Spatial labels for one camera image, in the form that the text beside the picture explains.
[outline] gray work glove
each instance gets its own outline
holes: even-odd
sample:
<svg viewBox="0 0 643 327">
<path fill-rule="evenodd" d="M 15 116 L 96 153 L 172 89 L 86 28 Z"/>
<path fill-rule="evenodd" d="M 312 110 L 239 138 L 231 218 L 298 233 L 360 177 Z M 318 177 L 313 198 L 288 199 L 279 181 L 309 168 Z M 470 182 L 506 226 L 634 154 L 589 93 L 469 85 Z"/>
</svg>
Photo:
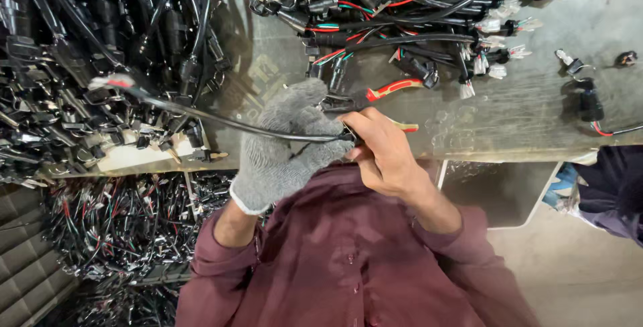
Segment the gray work glove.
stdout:
<svg viewBox="0 0 643 327">
<path fill-rule="evenodd" d="M 311 78 L 281 90 L 259 115 L 257 126 L 301 134 L 340 134 L 344 126 L 329 120 L 312 105 L 326 96 L 326 85 Z M 230 195 L 243 212 L 259 215 L 270 205 L 301 189 L 312 174 L 341 158 L 353 147 L 350 141 L 310 143 L 294 155 L 290 142 L 243 134 L 241 163 Z"/>
</svg>

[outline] workbench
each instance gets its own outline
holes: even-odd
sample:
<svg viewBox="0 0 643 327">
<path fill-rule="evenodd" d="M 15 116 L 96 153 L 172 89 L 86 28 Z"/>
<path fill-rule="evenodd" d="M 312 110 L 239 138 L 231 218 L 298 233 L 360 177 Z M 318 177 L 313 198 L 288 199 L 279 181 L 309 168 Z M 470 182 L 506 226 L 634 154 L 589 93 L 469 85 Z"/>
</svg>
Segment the workbench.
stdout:
<svg viewBox="0 0 643 327">
<path fill-rule="evenodd" d="M 276 17 L 252 13 L 247 8 L 251 0 L 221 1 L 213 24 L 234 70 L 226 74 L 219 91 L 201 97 L 198 107 L 252 123 L 284 85 L 304 79 L 308 59 L 295 31 Z M 526 44 L 534 53 L 511 60 L 506 65 L 509 75 L 503 80 L 474 78 L 476 96 L 462 101 L 457 71 L 440 66 L 440 84 L 435 89 L 398 91 L 374 106 L 394 120 L 420 125 L 418 132 L 408 134 L 417 158 L 574 161 L 601 145 L 641 143 L 643 131 L 602 137 L 575 116 L 575 98 L 568 85 L 571 77 L 561 71 L 562 63 L 554 52 L 563 48 L 596 67 L 593 77 L 606 114 L 603 129 L 637 124 L 643 121 L 643 66 L 617 69 L 613 65 L 622 52 L 643 52 L 642 14 L 643 0 L 533 2 L 510 19 L 534 17 L 545 25 L 507 38 L 507 46 Z M 406 78 L 388 63 L 393 50 L 384 47 L 356 53 L 349 60 L 347 89 L 375 89 Z M 238 168 L 241 133 L 214 122 L 203 123 L 212 149 L 227 152 L 229 157 L 206 165 L 177 166 L 170 160 L 118 174 Z"/>
</svg>

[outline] person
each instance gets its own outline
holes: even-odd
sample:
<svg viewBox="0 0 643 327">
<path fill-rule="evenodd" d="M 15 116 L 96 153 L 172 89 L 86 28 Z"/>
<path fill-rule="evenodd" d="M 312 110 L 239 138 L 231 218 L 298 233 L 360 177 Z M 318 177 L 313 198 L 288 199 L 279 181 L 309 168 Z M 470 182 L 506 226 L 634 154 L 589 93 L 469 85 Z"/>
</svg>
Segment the person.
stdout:
<svg viewBox="0 0 643 327">
<path fill-rule="evenodd" d="M 329 120 L 310 106 L 325 93 L 318 80 L 293 85 L 259 126 L 339 134 L 343 122 L 364 144 L 293 152 L 245 134 L 232 200 L 201 227 L 176 326 L 538 326 L 482 210 L 449 202 L 376 109 Z M 347 151 L 356 164 L 319 170 Z"/>
</svg>

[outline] pile of wire harnesses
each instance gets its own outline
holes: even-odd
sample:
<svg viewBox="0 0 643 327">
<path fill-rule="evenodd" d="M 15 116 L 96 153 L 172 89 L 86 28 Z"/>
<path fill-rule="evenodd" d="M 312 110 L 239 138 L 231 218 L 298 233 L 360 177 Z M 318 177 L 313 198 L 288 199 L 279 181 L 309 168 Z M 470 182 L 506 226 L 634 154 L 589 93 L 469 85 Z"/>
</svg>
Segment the pile of wire harnesses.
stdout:
<svg viewBox="0 0 643 327">
<path fill-rule="evenodd" d="M 330 93 L 341 93 L 346 64 L 360 51 L 395 46 L 389 62 L 434 87 L 437 65 L 460 73 L 460 97 L 475 95 L 472 78 L 506 76 L 510 59 L 530 54 L 505 49 L 504 37 L 540 27 L 536 19 L 504 20 L 522 1 L 544 0 L 253 0 L 250 9 L 277 16 L 298 32 L 309 56 L 307 76 L 333 65 Z M 332 49 L 323 55 L 326 49 Z"/>
<path fill-rule="evenodd" d="M 118 89 L 115 72 L 188 108 L 231 68 L 210 19 L 214 0 L 0 0 L 0 183 L 46 186 L 38 170 L 83 174 L 107 148 L 172 153 L 173 134 L 203 146 L 200 123 Z"/>
<path fill-rule="evenodd" d="M 116 274 L 84 284 L 38 326 L 174 326 L 181 284 L 133 286 Z"/>
<path fill-rule="evenodd" d="M 189 183 L 183 173 L 59 181 L 44 198 L 44 238 L 67 273 L 88 279 L 135 279 L 187 263 L 199 227 L 228 200 L 234 174 L 194 173 Z"/>
</svg>

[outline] red-handled pliers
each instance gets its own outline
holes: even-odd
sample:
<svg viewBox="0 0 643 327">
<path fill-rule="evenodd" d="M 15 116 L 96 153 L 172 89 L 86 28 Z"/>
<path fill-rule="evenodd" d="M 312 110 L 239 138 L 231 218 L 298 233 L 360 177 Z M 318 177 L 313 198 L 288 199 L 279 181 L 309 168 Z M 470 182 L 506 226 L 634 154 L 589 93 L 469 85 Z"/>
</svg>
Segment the red-handled pliers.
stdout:
<svg viewBox="0 0 643 327">
<path fill-rule="evenodd" d="M 320 106 L 324 112 L 344 113 L 350 111 L 361 111 L 367 108 L 371 102 L 377 101 L 398 89 L 408 87 L 424 87 L 424 85 L 419 79 L 409 78 L 406 80 L 395 81 L 377 90 L 368 88 L 366 90 L 358 91 L 350 96 L 328 94 L 326 99 L 321 102 Z M 396 122 L 395 120 L 391 121 L 396 125 L 396 127 L 404 132 L 415 132 L 419 130 L 419 126 L 417 124 L 403 124 Z"/>
</svg>

